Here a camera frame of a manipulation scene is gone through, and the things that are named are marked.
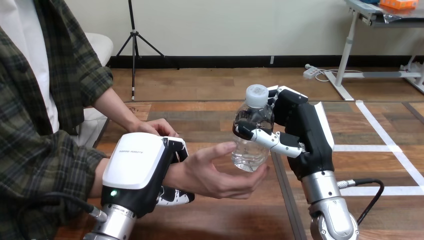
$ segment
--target orange object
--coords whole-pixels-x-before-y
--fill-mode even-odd
[[[380,0],[380,5],[394,9],[414,9],[418,5],[418,0]]]

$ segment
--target plaid shirt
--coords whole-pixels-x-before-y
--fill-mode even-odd
[[[0,27],[0,239],[21,239],[20,204],[47,192],[86,200],[103,153],[72,140],[90,106],[112,85],[64,0],[34,0],[44,36],[50,92],[60,130],[53,134],[31,67]],[[30,238],[52,239],[57,226],[79,209],[67,201],[31,209],[24,216]]]

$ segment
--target white undershirt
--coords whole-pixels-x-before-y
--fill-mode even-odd
[[[53,132],[58,109],[50,94],[49,62],[40,21],[32,0],[0,0],[0,26],[29,62],[37,79]]]

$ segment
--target wrist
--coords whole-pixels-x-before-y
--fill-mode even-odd
[[[186,176],[184,163],[173,163],[169,165],[162,185],[184,191],[184,176]]]
[[[137,117],[135,117],[135,119],[131,117],[131,119],[128,119],[127,124],[124,127],[127,132],[136,133],[136,132],[140,132],[139,128],[141,124],[142,124],[142,121],[140,121]]]

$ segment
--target floor marking tape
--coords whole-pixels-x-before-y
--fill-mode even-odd
[[[384,130],[384,128],[380,125],[380,123],[376,120],[373,114],[368,110],[368,108],[364,105],[364,102],[361,100],[356,101],[356,106],[368,120],[369,124],[375,129],[380,138],[384,141],[384,143],[391,149],[394,149],[395,142],[389,136],[389,134]],[[396,156],[397,160],[399,160],[400,164],[406,169],[409,175],[415,180],[415,182],[421,187],[422,191],[424,191],[424,177],[421,173],[415,168],[415,166],[410,162],[407,156],[403,152],[393,151],[393,154]]]
[[[353,186],[341,189],[342,196],[375,196],[378,186]],[[420,186],[385,186],[382,196],[424,196]]]
[[[334,152],[402,152],[398,146],[387,145],[334,145]]]

